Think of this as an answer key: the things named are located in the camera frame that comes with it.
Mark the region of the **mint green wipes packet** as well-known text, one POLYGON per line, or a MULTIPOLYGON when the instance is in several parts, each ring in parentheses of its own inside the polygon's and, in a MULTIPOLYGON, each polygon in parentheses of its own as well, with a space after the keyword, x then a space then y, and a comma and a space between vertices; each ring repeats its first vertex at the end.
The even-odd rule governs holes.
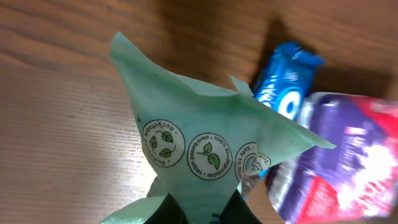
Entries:
POLYGON ((218 223, 245 175, 332 143, 257 101, 247 83, 229 90, 177 75, 122 33, 110 56, 129 93, 143 153, 189 223, 218 223))

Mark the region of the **blue oreo cookie pack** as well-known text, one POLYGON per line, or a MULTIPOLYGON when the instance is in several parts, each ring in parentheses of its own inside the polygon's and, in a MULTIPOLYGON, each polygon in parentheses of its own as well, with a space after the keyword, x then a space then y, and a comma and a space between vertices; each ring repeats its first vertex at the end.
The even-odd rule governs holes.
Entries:
MULTIPOLYGON (((309 90, 317 67, 323 60, 302 50, 296 43, 288 42, 279 45, 262 73, 258 86, 254 89, 254 98, 285 116, 294 120, 303 103, 305 93, 309 90)), ((241 195, 246 198, 274 165, 266 153, 271 149, 286 146, 282 142, 282 129, 271 133, 271 125, 262 125, 257 121, 241 126, 243 144, 236 154, 235 174, 241 182, 241 195)))

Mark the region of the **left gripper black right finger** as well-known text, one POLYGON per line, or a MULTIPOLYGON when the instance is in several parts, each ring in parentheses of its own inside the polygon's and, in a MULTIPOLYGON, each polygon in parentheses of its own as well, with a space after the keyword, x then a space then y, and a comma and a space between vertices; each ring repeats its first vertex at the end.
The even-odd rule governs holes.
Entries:
POLYGON ((235 190, 220 216, 221 224, 262 224, 252 213, 242 195, 235 190))

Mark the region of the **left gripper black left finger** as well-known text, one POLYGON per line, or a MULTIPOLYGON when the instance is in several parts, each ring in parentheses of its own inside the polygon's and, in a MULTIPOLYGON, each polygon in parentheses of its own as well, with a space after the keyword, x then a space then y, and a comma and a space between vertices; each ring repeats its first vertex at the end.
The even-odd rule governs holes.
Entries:
POLYGON ((167 194, 158 209, 144 224, 187 224, 187 219, 175 199, 171 194, 167 194))

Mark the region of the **red purple liner packet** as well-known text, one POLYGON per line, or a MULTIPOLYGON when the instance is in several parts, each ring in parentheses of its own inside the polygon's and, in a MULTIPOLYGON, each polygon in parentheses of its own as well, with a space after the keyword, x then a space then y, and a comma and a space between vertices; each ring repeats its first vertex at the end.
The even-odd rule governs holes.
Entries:
POLYGON ((269 171, 271 204, 286 223, 387 217, 397 199, 397 102, 316 92, 298 122, 315 146, 269 171))

